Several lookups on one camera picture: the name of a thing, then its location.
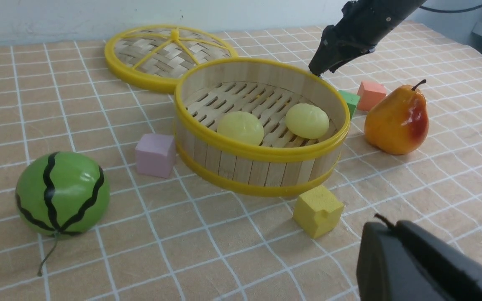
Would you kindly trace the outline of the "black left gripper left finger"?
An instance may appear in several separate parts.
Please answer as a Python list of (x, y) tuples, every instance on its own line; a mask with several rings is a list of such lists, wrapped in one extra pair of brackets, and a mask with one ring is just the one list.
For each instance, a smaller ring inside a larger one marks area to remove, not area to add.
[(418, 262), (412, 258), (395, 233), (394, 224), (375, 214), (382, 222), (363, 226), (356, 282), (362, 301), (445, 301)]

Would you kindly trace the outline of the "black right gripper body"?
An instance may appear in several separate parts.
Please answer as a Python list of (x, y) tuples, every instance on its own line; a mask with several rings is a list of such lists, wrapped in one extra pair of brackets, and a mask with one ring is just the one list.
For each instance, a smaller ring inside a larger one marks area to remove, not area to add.
[(321, 76), (363, 55), (424, 4), (423, 0), (351, 0), (336, 25), (323, 29), (319, 47), (308, 67)]

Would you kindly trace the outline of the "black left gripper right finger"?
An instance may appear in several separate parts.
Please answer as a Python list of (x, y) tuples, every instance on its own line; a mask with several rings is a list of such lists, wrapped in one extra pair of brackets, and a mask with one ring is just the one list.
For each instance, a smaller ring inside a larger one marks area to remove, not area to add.
[(482, 301), (482, 265), (410, 221), (395, 225), (395, 234), (436, 288), (451, 301)]

